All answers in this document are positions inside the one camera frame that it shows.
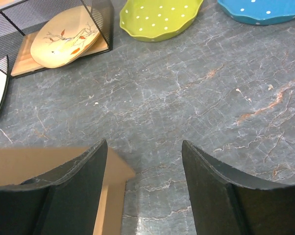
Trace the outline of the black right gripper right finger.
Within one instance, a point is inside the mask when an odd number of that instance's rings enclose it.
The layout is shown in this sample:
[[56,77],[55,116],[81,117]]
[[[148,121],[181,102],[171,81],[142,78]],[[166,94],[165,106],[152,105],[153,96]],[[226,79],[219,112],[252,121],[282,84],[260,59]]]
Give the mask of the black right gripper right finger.
[[182,143],[182,161],[199,235],[295,235],[295,185],[242,172]]

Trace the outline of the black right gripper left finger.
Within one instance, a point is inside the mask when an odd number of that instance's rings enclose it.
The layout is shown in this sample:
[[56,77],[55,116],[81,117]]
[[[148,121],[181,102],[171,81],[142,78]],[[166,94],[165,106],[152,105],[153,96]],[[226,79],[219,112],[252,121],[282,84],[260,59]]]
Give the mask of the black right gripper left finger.
[[0,149],[0,235],[90,235],[106,167],[91,147]]

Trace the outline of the brown cardboard box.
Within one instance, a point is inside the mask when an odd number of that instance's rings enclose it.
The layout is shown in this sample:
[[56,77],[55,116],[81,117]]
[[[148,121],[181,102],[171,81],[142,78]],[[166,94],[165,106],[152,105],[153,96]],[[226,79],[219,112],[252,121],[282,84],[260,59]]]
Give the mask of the brown cardboard box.
[[[22,183],[72,160],[86,150],[86,147],[0,149],[0,186]],[[125,183],[134,176],[134,170],[109,147],[93,231],[95,235],[121,233]]]

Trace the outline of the beige leaf pattern plate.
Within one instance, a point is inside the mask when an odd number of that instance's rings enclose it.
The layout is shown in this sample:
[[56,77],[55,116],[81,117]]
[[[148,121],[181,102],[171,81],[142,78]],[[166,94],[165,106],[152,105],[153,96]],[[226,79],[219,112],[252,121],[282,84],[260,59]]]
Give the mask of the beige leaf pattern plate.
[[32,59],[45,68],[57,68],[80,57],[100,35],[90,12],[91,6],[81,5],[50,19],[32,42]]

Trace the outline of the blue dotted plate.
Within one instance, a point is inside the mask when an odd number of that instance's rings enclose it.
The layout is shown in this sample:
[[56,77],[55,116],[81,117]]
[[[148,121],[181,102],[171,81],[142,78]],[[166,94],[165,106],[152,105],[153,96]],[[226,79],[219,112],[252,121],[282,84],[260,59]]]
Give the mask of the blue dotted plate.
[[218,0],[225,14],[250,25],[272,25],[295,19],[295,0]]

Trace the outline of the green dotted plate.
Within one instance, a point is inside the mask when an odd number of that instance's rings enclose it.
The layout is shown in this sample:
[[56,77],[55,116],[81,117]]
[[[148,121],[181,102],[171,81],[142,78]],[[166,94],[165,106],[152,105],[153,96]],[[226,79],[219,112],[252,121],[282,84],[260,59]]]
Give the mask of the green dotted plate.
[[120,11],[120,28],[142,42],[177,36],[195,20],[203,0],[128,0]]

